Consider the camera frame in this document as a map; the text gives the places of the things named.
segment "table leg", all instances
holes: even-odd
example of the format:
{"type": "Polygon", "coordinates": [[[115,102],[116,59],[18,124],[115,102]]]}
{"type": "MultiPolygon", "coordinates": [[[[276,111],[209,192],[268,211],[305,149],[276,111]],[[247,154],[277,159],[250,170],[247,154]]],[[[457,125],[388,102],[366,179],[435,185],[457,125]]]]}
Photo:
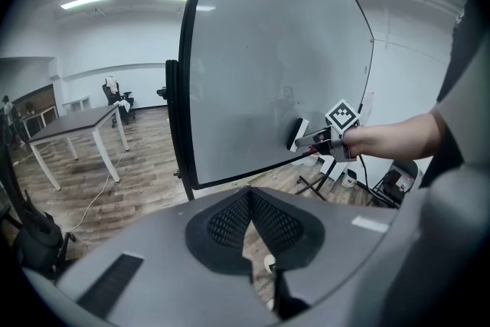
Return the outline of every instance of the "table leg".
{"type": "Polygon", "coordinates": [[[122,145],[126,151],[129,150],[128,141],[126,140],[126,135],[124,134],[123,122],[121,122],[121,115],[119,114],[119,108],[116,111],[116,121],[117,129],[119,130],[119,135],[121,136],[122,145]]]}
{"type": "Polygon", "coordinates": [[[28,137],[30,139],[31,138],[31,134],[29,133],[27,120],[26,121],[23,121],[22,124],[24,124],[25,132],[28,134],[28,137]]]}
{"type": "Polygon", "coordinates": [[[73,143],[70,141],[70,138],[67,137],[67,142],[68,142],[68,148],[71,151],[71,155],[73,156],[74,159],[78,159],[77,152],[75,151],[73,143]]]}
{"type": "Polygon", "coordinates": [[[31,149],[34,155],[36,156],[36,159],[38,159],[39,165],[42,167],[44,174],[46,175],[47,178],[49,178],[49,181],[51,181],[51,184],[56,188],[57,191],[61,190],[60,185],[57,183],[56,179],[53,177],[50,170],[47,168],[46,163],[41,157],[38,148],[31,144],[31,149]]]}
{"type": "Polygon", "coordinates": [[[102,157],[102,160],[106,164],[106,167],[109,169],[109,173],[113,177],[114,181],[116,183],[119,183],[119,176],[117,175],[116,169],[114,168],[114,165],[112,164],[109,156],[107,155],[107,151],[102,142],[102,138],[100,137],[99,130],[95,129],[94,131],[92,131],[92,135],[93,135],[93,140],[95,140],[95,144],[99,149],[100,156],[102,157]]]}

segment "wall trim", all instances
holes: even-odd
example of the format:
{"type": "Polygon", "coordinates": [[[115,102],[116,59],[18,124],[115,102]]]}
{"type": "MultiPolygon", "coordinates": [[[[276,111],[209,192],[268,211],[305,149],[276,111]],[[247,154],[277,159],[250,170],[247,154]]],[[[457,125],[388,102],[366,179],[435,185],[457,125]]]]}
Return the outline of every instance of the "wall trim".
{"type": "Polygon", "coordinates": [[[156,108],[166,108],[167,104],[164,105],[154,105],[154,106],[141,106],[139,108],[134,108],[134,110],[153,110],[156,108]]]}
{"type": "Polygon", "coordinates": [[[111,71],[122,71],[122,70],[138,70],[139,68],[141,69],[147,69],[147,68],[159,68],[164,70],[165,69],[165,63],[134,63],[134,64],[118,64],[115,66],[107,66],[107,67],[101,67],[101,68],[95,68],[93,70],[87,70],[87,71],[82,71],[76,74],[71,74],[67,75],[65,78],[63,78],[65,81],[69,82],[71,80],[76,80],[80,79],[83,77],[90,77],[92,75],[97,75],[97,74],[108,74],[111,71]]]}

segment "black office chair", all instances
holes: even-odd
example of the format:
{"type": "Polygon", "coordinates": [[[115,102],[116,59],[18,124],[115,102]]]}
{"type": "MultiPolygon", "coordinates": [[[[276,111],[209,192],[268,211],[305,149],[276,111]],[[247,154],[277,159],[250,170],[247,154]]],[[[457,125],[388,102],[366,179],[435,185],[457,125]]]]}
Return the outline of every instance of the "black office chair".
{"type": "Polygon", "coordinates": [[[372,198],[371,200],[377,205],[385,204],[392,208],[399,208],[405,194],[412,189],[418,174],[419,167],[414,161],[393,161],[388,172],[386,172],[383,178],[372,189],[379,198],[372,198]],[[394,168],[395,166],[413,179],[409,188],[401,190],[396,186],[401,174],[394,168]]]}
{"type": "Polygon", "coordinates": [[[10,155],[4,146],[0,147],[0,181],[21,221],[19,223],[9,215],[10,208],[2,209],[0,224],[7,221],[19,229],[12,248],[15,258],[21,266],[55,280],[67,267],[68,241],[77,239],[72,233],[63,237],[53,217],[36,209],[27,191],[27,200],[23,198],[10,155]]]}
{"type": "MultiPolygon", "coordinates": [[[[102,85],[102,90],[103,90],[104,94],[106,94],[108,105],[113,105],[116,101],[120,101],[120,100],[126,100],[129,103],[129,113],[126,112],[126,109],[123,106],[119,107],[119,114],[121,116],[121,120],[123,122],[125,122],[126,125],[129,124],[129,117],[130,116],[132,116],[133,120],[136,119],[136,111],[132,108],[132,106],[135,102],[135,99],[129,96],[131,93],[130,91],[125,92],[123,95],[121,95],[121,93],[119,92],[119,84],[118,83],[116,83],[117,91],[115,93],[112,93],[110,91],[110,88],[106,85],[106,83],[104,85],[102,85]]],[[[113,119],[113,124],[112,124],[113,128],[115,125],[116,125],[116,117],[114,117],[114,119],[113,119]]]]}

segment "sticker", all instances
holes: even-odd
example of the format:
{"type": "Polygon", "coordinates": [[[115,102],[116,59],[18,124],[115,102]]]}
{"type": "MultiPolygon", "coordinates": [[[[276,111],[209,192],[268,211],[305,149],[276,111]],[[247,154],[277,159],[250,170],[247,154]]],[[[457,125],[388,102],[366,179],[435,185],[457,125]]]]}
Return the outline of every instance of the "sticker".
{"type": "Polygon", "coordinates": [[[325,116],[340,134],[343,134],[359,119],[359,113],[357,113],[346,100],[338,101],[337,105],[335,105],[325,116]]]}
{"type": "Polygon", "coordinates": [[[352,220],[352,224],[379,233],[386,233],[390,229],[390,225],[388,224],[382,224],[381,222],[373,221],[360,215],[352,220]]]}

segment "human arm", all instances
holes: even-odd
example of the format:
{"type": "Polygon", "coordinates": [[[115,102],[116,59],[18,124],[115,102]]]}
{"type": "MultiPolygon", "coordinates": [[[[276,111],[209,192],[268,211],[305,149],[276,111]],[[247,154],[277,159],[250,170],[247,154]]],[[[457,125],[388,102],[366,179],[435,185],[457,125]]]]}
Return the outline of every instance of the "human arm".
{"type": "Polygon", "coordinates": [[[343,143],[352,156],[409,161],[434,155],[445,131],[446,124],[433,108],[401,123],[351,128],[344,134],[343,143]]]}

